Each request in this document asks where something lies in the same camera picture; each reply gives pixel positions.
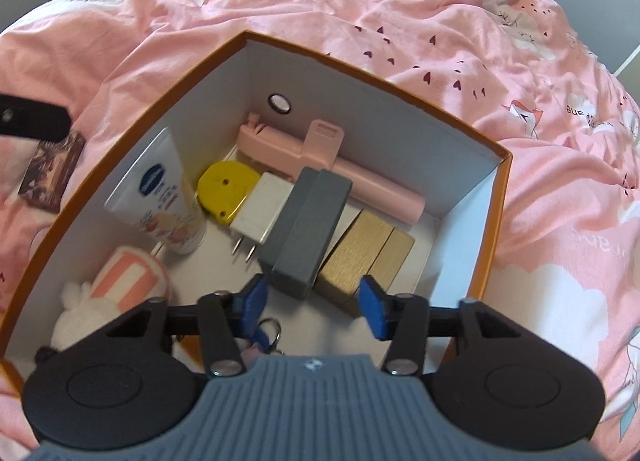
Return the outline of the gold jewellery box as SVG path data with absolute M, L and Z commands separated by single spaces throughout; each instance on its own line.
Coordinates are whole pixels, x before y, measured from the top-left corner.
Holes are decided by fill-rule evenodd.
M 360 316 L 359 282 L 371 276 L 387 292 L 416 240 L 370 210 L 362 210 L 322 264 L 314 291 L 352 318 Z

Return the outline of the black rectangular box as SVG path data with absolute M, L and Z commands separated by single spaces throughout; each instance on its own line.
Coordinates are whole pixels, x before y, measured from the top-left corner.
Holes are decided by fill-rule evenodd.
M 329 170 L 305 167 L 258 251 L 258 263 L 276 290 L 306 299 L 340 221 L 352 182 Z

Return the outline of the white striped-hat plush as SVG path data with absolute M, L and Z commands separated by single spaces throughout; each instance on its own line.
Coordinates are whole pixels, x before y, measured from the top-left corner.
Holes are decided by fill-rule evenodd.
M 117 247 L 96 279 L 64 285 L 62 314 L 50 343 L 35 353 L 35 363 L 44 363 L 147 299 L 169 301 L 173 289 L 166 267 L 151 253 L 130 245 Z

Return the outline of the white charger plug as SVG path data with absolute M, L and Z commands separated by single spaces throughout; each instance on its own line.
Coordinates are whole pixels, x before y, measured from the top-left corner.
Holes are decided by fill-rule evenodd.
M 292 189 L 292 182 L 277 175 L 265 172 L 260 176 L 230 225 L 236 239 L 233 255 L 245 247 L 245 262 L 252 260 L 258 247 L 266 242 Z

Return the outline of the yellow tape measure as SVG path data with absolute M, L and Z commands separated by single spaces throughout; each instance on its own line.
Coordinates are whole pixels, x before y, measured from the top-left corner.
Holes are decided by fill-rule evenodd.
M 230 226 L 259 179 L 255 169 L 239 161 L 216 162 L 198 178 L 198 202 L 218 224 Z

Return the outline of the white hand cream tube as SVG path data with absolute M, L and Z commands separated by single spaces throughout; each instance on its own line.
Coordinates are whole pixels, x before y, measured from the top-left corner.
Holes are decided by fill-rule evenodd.
M 205 237 L 205 215 L 168 128 L 141 152 L 104 208 L 180 255 L 195 251 Z

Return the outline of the pink stick device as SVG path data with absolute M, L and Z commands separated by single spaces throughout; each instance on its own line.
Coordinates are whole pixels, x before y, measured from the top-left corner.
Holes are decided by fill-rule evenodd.
M 323 120 L 310 123 L 303 140 L 281 132 L 251 113 L 240 126 L 236 147 L 247 158 L 296 179 L 305 167 L 330 172 L 352 182 L 352 197 L 406 224 L 421 217 L 425 199 L 400 184 L 338 155 L 344 130 Z

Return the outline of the red panda sailor plush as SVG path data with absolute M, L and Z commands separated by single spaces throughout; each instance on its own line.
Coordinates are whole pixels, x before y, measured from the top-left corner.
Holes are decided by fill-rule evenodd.
M 264 318 L 258 322 L 258 328 L 250 339 L 236 339 L 241 357 L 247 369 L 258 358 L 268 355 L 282 355 L 279 349 L 282 337 L 282 325 L 276 318 Z M 199 337 L 181 337 L 174 340 L 172 355 L 194 372 L 203 372 L 204 363 Z

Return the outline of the patterned dark card box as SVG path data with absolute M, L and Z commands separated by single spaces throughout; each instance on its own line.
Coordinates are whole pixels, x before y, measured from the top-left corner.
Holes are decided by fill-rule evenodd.
M 85 144 L 85 137 L 76 129 L 60 142 L 38 143 L 18 196 L 33 207 L 57 214 Z

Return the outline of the orange white cardboard box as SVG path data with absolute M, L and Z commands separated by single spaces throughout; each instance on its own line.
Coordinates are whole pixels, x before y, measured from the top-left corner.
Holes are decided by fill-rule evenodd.
M 343 221 L 374 210 L 413 236 L 392 284 L 440 306 L 483 296 L 494 258 L 511 155 L 471 126 L 407 91 L 329 56 L 245 32 L 188 72 L 96 163 L 32 256 L 1 325 L 1 363 L 12 384 L 32 373 L 68 281 L 92 279 L 122 244 L 165 263 L 175 302 L 234 291 L 258 265 L 209 224 L 180 256 L 118 221 L 108 196 L 152 140 L 171 132 L 186 176 L 238 158 L 286 178 L 326 168 L 352 181 Z

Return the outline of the pink printed bed sheet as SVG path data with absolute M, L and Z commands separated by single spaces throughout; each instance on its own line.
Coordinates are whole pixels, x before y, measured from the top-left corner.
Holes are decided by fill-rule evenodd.
M 78 186 L 246 30 L 389 80 L 512 153 L 488 302 L 597 371 L 594 443 L 637 458 L 639 108 L 553 0 L 50 0 L 2 33 L 1 89 L 70 111 Z

